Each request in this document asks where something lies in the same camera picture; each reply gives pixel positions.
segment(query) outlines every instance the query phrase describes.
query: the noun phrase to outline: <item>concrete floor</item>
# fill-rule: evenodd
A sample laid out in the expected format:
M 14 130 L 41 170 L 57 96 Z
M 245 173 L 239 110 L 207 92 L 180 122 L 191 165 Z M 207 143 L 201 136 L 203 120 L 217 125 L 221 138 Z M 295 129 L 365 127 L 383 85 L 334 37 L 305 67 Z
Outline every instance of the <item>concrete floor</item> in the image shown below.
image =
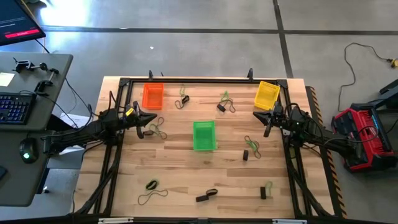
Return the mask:
M 42 25 L 52 26 L 277 28 L 272 0 L 53 0 L 30 6 Z M 279 0 L 279 6 L 285 29 L 398 30 L 393 22 L 398 20 L 396 0 Z M 252 67 L 255 77 L 286 77 L 278 34 L 48 32 L 46 40 L 51 52 L 74 55 L 68 79 L 93 106 L 105 75 L 147 75 L 151 69 L 165 76 L 245 77 Z M 286 40 L 293 76 L 316 89 L 326 123 L 338 113 L 339 86 L 352 82 L 343 58 L 346 45 L 368 44 L 382 57 L 398 57 L 396 35 L 286 35 Z M 0 51 L 41 50 L 34 41 L 0 47 Z M 368 49 L 350 47 L 348 60 L 357 83 L 343 90 L 342 108 L 374 99 L 380 88 L 398 78 L 398 70 L 391 70 Z M 58 103 L 67 110 L 74 104 L 71 99 L 64 86 Z M 72 113 L 87 115 L 81 102 Z M 0 220 L 68 213 L 80 166 L 71 157 L 78 156 L 57 161 L 60 167 L 64 163 L 75 170 L 52 170 L 47 179 L 51 194 L 36 196 L 27 208 L 0 207 Z M 348 217 L 396 223 L 398 172 L 353 175 L 339 161 L 335 155 Z

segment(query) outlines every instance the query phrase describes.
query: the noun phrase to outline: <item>green bin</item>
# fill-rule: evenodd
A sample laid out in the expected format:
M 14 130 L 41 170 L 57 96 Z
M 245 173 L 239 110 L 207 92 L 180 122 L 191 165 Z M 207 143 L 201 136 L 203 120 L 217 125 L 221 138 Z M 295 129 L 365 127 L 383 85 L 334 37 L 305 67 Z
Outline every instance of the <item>green bin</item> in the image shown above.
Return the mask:
M 214 121 L 193 122 L 193 150 L 216 150 L 216 124 Z

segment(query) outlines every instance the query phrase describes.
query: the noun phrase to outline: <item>paper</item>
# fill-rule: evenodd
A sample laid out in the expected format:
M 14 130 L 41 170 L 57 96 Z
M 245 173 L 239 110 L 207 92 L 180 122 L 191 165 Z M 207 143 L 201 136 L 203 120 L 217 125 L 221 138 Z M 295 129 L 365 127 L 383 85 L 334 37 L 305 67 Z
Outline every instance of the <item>paper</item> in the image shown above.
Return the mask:
M 0 86 L 8 86 L 12 78 L 14 78 L 13 73 L 0 72 Z
M 87 116 L 80 116 L 80 115 L 74 115 L 74 114 L 68 114 L 68 116 L 77 124 L 78 128 L 84 126 L 89 119 L 89 117 L 87 117 Z M 73 122 L 69 118 L 65 115 L 65 113 L 62 113 L 61 117 L 60 117 L 60 119 L 63 122 L 65 122 L 75 128 L 76 126 L 73 124 Z M 76 152 L 76 151 L 80 151 L 80 150 L 84 150 L 84 148 L 82 148 L 80 146 L 72 146 L 72 147 L 68 147 L 65 150 L 63 150 L 60 153 L 60 155 L 63 155 L 63 154 L 69 153 L 69 152 Z

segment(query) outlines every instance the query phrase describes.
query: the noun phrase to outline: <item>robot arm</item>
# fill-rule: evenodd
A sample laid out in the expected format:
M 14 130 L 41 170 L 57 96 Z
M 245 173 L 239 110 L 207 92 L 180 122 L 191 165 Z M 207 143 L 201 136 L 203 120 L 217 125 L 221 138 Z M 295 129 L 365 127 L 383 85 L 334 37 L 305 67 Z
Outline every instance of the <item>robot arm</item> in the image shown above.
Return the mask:
M 349 141 L 329 141 L 331 139 L 347 139 L 346 136 L 335 134 L 321 128 L 308 113 L 300 110 L 298 106 L 292 109 L 290 114 L 285 114 L 283 106 L 275 104 L 274 110 L 253 112 L 266 130 L 264 137 L 268 137 L 271 128 L 277 126 L 289 133 L 290 142 L 298 147 L 302 147 L 305 142 L 317 146 L 325 146 L 327 149 L 339 153 L 344 158 L 355 155 L 358 144 Z
M 117 132 L 137 128 L 137 135 L 140 139 L 144 138 L 141 127 L 146 126 L 157 114 L 145 113 L 141 111 L 138 102 L 133 103 L 133 107 L 127 106 L 127 112 L 119 117 L 116 109 L 106 110 L 98 116 L 96 121 L 92 121 L 80 129 L 54 132 L 50 136 L 44 136 L 44 153 L 58 154 L 70 146 L 83 146 L 92 141 L 103 141 L 105 144 L 115 144 Z

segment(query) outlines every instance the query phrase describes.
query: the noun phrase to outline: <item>plastic bin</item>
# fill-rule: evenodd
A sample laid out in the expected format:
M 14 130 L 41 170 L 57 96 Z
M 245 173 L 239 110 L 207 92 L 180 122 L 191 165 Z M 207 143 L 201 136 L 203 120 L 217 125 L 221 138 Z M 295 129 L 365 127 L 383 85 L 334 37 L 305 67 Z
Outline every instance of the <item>plastic bin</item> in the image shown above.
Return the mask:
M 193 122 L 193 150 L 216 150 L 216 124 L 214 121 Z
M 278 99 L 280 87 L 264 81 L 260 82 L 254 99 L 254 106 L 264 110 L 271 110 Z
M 145 83 L 142 106 L 150 110 L 161 110 L 163 107 L 163 83 Z

